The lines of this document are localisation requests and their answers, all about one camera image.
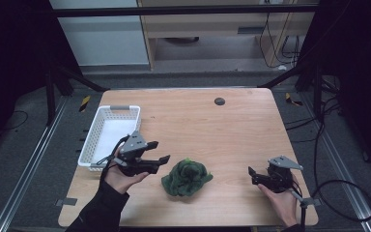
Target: person's right hand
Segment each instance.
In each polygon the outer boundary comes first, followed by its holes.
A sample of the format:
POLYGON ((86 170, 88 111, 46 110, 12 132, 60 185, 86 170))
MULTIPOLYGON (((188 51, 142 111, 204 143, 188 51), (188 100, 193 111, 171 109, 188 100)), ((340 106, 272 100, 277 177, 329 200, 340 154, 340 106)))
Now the person's right hand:
POLYGON ((268 197, 286 228, 297 224, 297 198, 289 190, 275 193, 261 184, 258 185, 258 188, 268 197))

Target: crumpled green fabric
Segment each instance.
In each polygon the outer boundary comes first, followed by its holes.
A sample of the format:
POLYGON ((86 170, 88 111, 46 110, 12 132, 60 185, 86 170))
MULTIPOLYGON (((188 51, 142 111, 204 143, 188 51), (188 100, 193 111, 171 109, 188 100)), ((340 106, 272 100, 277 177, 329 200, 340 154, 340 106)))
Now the crumpled green fabric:
POLYGON ((191 196, 212 179, 213 175, 207 173, 202 163, 184 159, 167 176, 161 178, 161 183, 172 196, 191 196))

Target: basket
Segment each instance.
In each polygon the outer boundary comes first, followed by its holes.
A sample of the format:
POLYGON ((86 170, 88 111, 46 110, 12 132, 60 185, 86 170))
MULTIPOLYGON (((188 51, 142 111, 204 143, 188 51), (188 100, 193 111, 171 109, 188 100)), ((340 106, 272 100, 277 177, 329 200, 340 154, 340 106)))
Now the basket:
POLYGON ((140 124, 140 107, 137 105, 100 106, 77 163, 91 171, 102 171, 106 162, 96 163, 109 156, 121 138, 139 131, 140 124))

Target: small dark green object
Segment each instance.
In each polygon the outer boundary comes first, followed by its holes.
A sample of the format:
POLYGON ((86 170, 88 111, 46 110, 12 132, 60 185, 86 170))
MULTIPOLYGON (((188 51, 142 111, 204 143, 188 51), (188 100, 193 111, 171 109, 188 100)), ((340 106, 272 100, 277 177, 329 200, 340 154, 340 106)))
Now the small dark green object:
POLYGON ((161 178, 161 183, 170 195, 191 196, 212 179, 213 175, 207 173, 202 163, 184 159, 167 176, 161 178))

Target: wooden table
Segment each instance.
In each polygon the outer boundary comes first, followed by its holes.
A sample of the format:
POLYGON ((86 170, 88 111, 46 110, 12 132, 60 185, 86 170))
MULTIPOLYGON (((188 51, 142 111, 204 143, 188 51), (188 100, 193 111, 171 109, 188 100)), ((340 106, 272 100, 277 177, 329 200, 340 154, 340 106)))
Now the wooden table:
MULTIPOLYGON (((100 105, 134 104, 141 107, 140 132, 158 147, 143 155, 156 160, 171 155, 156 175, 128 190, 121 226, 252 226, 280 224, 268 198, 251 184, 248 166, 266 174, 268 159, 284 155, 297 161, 269 89, 156 89, 105 92, 100 105), (224 105, 216 105, 224 98, 224 105), (202 162, 214 175, 191 197, 168 195, 161 178, 179 161, 202 162)), ((298 170, 304 197, 308 190, 298 170)), ((68 226, 95 195, 99 172, 78 166, 59 224, 68 226)), ((316 224, 309 207, 306 224, 316 224)))

